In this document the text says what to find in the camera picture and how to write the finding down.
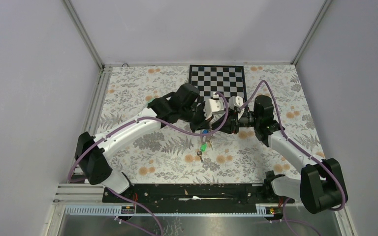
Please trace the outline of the green tag key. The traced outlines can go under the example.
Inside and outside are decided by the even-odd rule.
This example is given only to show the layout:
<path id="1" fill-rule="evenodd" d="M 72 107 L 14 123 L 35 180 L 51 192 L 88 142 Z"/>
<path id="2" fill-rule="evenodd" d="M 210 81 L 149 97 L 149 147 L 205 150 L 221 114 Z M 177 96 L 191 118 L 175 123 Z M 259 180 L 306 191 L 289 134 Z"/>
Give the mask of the green tag key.
<path id="1" fill-rule="evenodd" d="M 199 160 L 200 160 L 201 162 L 203 162 L 202 155 L 203 155 L 203 153 L 205 152 L 206 148 L 207 148 L 207 143 L 206 143 L 206 142 L 203 142 L 203 143 L 201 144 L 199 150 L 196 152 L 196 155 L 197 155 L 197 157 L 199 158 Z"/>

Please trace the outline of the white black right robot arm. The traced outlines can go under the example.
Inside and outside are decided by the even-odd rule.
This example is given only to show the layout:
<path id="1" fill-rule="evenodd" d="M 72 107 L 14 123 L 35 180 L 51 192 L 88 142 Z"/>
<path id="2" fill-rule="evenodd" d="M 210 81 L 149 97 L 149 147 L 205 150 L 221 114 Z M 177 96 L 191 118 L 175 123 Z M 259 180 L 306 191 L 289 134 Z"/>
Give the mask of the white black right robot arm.
<path id="1" fill-rule="evenodd" d="M 240 109 L 237 97 L 232 97 L 231 103 L 227 118 L 219 118 L 211 127 L 226 134 L 237 134 L 240 128 L 253 128 L 260 142 L 286 158 L 300 173 L 300 179 L 267 173 L 262 190 L 266 201 L 274 203 L 280 197 L 298 200 L 312 214 L 345 207 L 348 195 L 339 162 L 334 158 L 317 159 L 289 138 L 274 118 L 270 97 L 256 97 L 252 111 Z"/>

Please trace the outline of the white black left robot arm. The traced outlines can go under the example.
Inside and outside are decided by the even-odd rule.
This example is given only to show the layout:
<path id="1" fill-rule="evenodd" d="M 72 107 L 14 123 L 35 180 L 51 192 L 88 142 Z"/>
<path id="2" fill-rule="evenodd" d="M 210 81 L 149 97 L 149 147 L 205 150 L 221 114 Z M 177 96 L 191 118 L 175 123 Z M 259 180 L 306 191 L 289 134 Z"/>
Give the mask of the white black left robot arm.
<path id="1" fill-rule="evenodd" d="M 133 189 L 124 174 L 114 171 L 110 159 L 123 147 L 146 134 L 165 126 L 179 132 L 200 136 L 197 130 L 209 128 L 215 111 L 224 110 L 218 100 L 219 93 L 212 99 L 198 101 L 200 91 L 191 84 L 181 85 L 171 92 L 150 101 L 141 112 L 110 130 L 91 135 L 88 131 L 78 137 L 74 167 L 79 167 L 89 184 L 116 184 L 114 196 L 121 202 L 132 198 Z"/>

